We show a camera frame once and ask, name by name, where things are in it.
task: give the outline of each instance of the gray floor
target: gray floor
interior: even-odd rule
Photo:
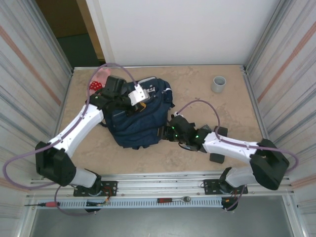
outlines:
[[[219,208],[104,209],[96,216],[69,217],[58,210],[39,210],[31,236],[292,237],[293,233],[281,197],[243,197],[234,213]]]

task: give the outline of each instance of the mounting plate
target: mounting plate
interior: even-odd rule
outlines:
[[[219,186],[219,180],[218,179],[205,179],[203,180],[203,186],[204,186],[204,192],[205,195],[222,195],[224,194]],[[242,186],[239,186],[237,188],[237,194],[241,193]],[[243,194],[248,193],[247,186],[245,187],[245,190],[243,191]]]
[[[85,193],[80,187],[74,190],[74,197],[114,197],[117,195],[118,182],[117,181],[101,181],[102,190],[97,195]]]

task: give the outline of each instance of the backpack strap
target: backpack strap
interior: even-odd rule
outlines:
[[[108,127],[105,123],[103,123],[103,122],[100,122],[100,125],[102,126],[102,127]]]

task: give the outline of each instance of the white wall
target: white wall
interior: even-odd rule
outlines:
[[[107,62],[244,64],[279,0],[87,0]]]

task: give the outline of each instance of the small gray cup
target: small gray cup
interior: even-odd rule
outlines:
[[[226,85],[226,79],[221,76],[214,77],[211,89],[215,93],[221,93]]]

